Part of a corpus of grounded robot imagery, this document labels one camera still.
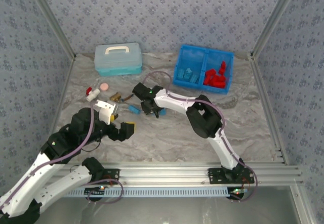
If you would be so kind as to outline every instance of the patterned wallpaper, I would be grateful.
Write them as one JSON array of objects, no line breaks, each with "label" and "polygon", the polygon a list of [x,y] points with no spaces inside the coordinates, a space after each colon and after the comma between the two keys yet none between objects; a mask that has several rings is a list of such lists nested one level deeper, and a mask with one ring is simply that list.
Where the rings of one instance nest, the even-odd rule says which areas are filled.
[{"label": "patterned wallpaper", "polygon": [[142,51],[183,43],[251,51],[277,0],[47,0],[75,53],[138,42]]},{"label": "patterned wallpaper", "polygon": [[324,0],[292,0],[258,62],[292,164],[324,223]]},{"label": "patterned wallpaper", "polygon": [[0,0],[0,194],[47,140],[69,59],[34,0]]}]

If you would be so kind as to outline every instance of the marble surface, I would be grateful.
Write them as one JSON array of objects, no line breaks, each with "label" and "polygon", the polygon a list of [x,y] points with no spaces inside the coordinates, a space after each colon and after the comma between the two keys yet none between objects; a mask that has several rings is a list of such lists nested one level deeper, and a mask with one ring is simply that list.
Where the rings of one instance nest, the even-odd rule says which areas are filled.
[{"label": "marble surface", "polygon": [[[167,53],[143,54],[143,71],[140,75],[100,77],[94,69],[94,55],[77,55],[57,129],[69,123],[72,115],[79,109],[89,105],[85,97],[85,91],[89,86],[96,88],[103,82],[109,84],[109,90],[99,95],[100,100],[109,100],[109,97],[116,92],[126,97],[148,72],[163,70],[173,75],[177,57],[177,54]],[[156,84],[166,86],[168,83],[169,79],[162,74],[155,74],[146,81],[149,87]],[[276,158],[274,143],[249,61],[235,58],[233,80],[227,95],[175,85],[171,85],[170,90],[185,96],[204,94],[217,105],[227,121],[226,136],[235,152],[244,161],[273,161]],[[217,154],[208,141],[194,133],[184,115],[167,110],[165,116],[156,119],[155,116],[146,116],[143,112],[140,115],[131,113],[128,104],[140,108],[140,100],[136,97],[120,104],[119,118],[115,123],[118,125],[123,121],[136,122],[135,134],[124,142],[113,142],[105,137],[97,150],[91,153],[81,152],[71,162],[81,162],[91,156],[96,157],[100,162],[219,162]],[[96,144],[92,143],[85,149],[93,149]]]}]

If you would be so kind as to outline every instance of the purple cable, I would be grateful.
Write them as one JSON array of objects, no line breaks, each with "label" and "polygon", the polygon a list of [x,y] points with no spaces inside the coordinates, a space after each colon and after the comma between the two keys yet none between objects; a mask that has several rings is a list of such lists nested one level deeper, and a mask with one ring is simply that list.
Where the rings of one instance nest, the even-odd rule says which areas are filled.
[{"label": "purple cable", "polygon": [[[97,201],[97,202],[95,202],[95,203],[98,203],[98,204],[101,204],[101,205],[109,205],[109,204],[114,204],[114,203],[118,202],[119,200],[121,200],[121,198],[122,198],[122,196],[123,196],[123,194],[124,194],[124,187],[123,187],[123,185],[121,184],[121,182],[119,182],[118,180],[114,180],[114,179],[112,179],[112,178],[107,178],[107,179],[105,179],[105,180],[98,180],[98,181],[90,182],[90,183],[87,183],[87,184],[85,184],[85,185],[83,185],[83,186],[87,186],[87,185],[94,185],[94,184],[98,184],[98,183],[101,183],[101,182],[107,182],[107,181],[109,181],[109,182],[112,181],[112,182],[115,182],[115,183],[117,183],[117,184],[120,185],[120,187],[121,187],[120,195],[117,197],[117,199],[112,200],[112,201],[107,201],[107,202],[105,202],[105,201]],[[89,193],[88,196],[87,196],[87,200],[88,200],[88,201],[91,201],[91,200],[90,200],[90,195],[92,194],[92,192],[94,192],[94,190],[90,191],[90,193]]]},{"label": "purple cable", "polygon": [[54,163],[57,163],[57,162],[60,162],[60,161],[63,161],[65,160],[66,158],[69,158],[71,156],[73,156],[74,154],[76,154],[78,151],[81,150],[82,147],[85,146],[85,144],[88,142],[89,138],[90,138],[90,135],[92,133],[92,129],[93,129],[93,125],[94,125],[94,121],[95,121],[95,113],[94,113],[94,109],[93,109],[93,106],[92,106],[92,103],[90,103],[90,109],[91,109],[91,121],[90,121],[90,127],[89,127],[89,131],[88,131],[88,134],[86,136],[86,138],[84,139],[84,141],[81,143],[81,145],[76,148],[74,151],[70,152],[69,154],[61,157],[61,158],[58,158],[58,159],[55,159],[55,160],[52,160],[52,161],[48,161],[48,162],[45,162],[39,166],[37,166],[32,172],[30,172],[29,176],[27,176],[21,183],[20,185],[18,185],[18,187],[11,193],[11,195],[7,198],[7,200],[4,201],[4,203],[0,206],[0,210],[2,210],[5,206],[5,204],[9,203],[9,201],[15,196],[15,194],[21,189],[21,187],[24,186],[24,184],[29,180],[30,177],[34,176],[34,174],[40,170],[42,167],[46,166],[46,165],[49,165],[49,164],[54,164]]},{"label": "purple cable", "polygon": [[169,82],[168,86],[166,87],[166,93],[167,93],[167,95],[168,95],[170,98],[175,99],[175,100],[179,100],[179,101],[183,101],[183,102],[198,102],[198,103],[202,103],[202,104],[207,104],[207,105],[213,107],[213,108],[214,108],[214,109],[219,113],[219,115],[220,115],[221,118],[222,118],[222,122],[223,122],[223,125],[222,125],[221,129],[219,130],[219,136],[220,136],[220,138],[222,139],[222,141],[223,141],[223,143],[224,143],[226,149],[227,149],[228,152],[232,155],[232,157],[235,159],[235,161],[237,161],[237,162],[238,162],[240,165],[242,165],[243,167],[248,168],[248,169],[252,172],[252,174],[254,175],[254,178],[255,178],[255,188],[253,189],[253,191],[252,191],[252,193],[250,194],[250,196],[248,196],[247,198],[245,198],[245,199],[243,199],[243,200],[241,200],[239,197],[237,197],[237,196],[235,196],[235,195],[232,195],[232,194],[231,194],[230,196],[237,198],[238,201],[240,201],[240,202],[244,202],[244,201],[247,201],[247,200],[251,199],[251,198],[254,196],[255,191],[256,191],[256,189],[257,189],[257,187],[258,187],[258,178],[257,178],[257,175],[255,174],[255,172],[253,171],[252,168],[250,168],[249,166],[247,166],[247,165],[245,165],[244,163],[240,162],[240,160],[239,160],[237,157],[235,157],[235,155],[233,154],[233,152],[230,150],[230,148],[229,148],[227,142],[226,142],[225,139],[222,137],[222,135],[221,135],[221,131],[222,131],[222,130],[224,129],[224,127],[225,127],[225,117],[224,117],[224,115],[222,114],[222,112],[221,112],[221,111],[220,111],[220,110],[219,110],[215,105],[213,105],[213,104],[210,103],[210,102],[207,102],[207,101],[204,101],[204,100],[199,100],[199,99],[188,99],[188,100],[187,100],[187,99],[177,98],[177,97],[174,97],[174,96],[168,94],[169,87],[170,87],[171,82],[172,82],[172,77],[171,77],[168,73],[166,73],[166,72],[164,72],[164,71],[152,71],[152,72],[148,73],[148,74],[144,77],[144,80],[143,80],[142,83],[144,84],[144,82],[147,80],[147,78],[148,78],[150,75],[155,74],[155,73],[162,73],[162,74],[165,74],[165,75],[167,75],[167,76],[169,77],[170,82]]}]

